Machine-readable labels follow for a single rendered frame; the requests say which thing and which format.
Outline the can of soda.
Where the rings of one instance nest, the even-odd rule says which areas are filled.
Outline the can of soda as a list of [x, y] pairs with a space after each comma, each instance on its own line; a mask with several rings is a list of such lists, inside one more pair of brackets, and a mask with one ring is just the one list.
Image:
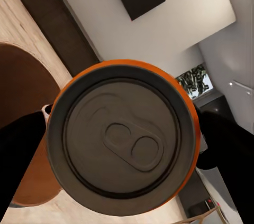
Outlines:
[[129, 59], [86, 68], [61, 90], [46, 126], [60, 186], [85, 208], [133, 216], [163, 206], [196, 168], [194, 102], [167, 72]]

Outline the trash can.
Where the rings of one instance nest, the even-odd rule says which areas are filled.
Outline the trash can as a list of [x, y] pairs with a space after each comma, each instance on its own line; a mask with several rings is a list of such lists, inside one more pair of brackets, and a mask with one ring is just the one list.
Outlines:
[[[34, 55], [0, 42], [0, 129], [52, 106], [60, 92], [53, 75]], [[48, 160], [46, 132], [8, 208], [41, 206], [62, 191]]]

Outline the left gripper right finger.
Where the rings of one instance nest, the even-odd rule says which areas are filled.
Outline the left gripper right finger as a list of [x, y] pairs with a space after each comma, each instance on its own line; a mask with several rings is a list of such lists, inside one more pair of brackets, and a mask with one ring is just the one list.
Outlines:
[[254, 224], [254, 134], [225, 116], [202, 113], [200, 130], [243, 224]]

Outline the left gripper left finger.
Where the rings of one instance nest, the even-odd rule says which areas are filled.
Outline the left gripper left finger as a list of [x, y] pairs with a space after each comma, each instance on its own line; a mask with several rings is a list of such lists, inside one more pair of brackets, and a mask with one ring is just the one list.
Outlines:
[[0, 129], [0, 222], [46, 131], [43, 111]]

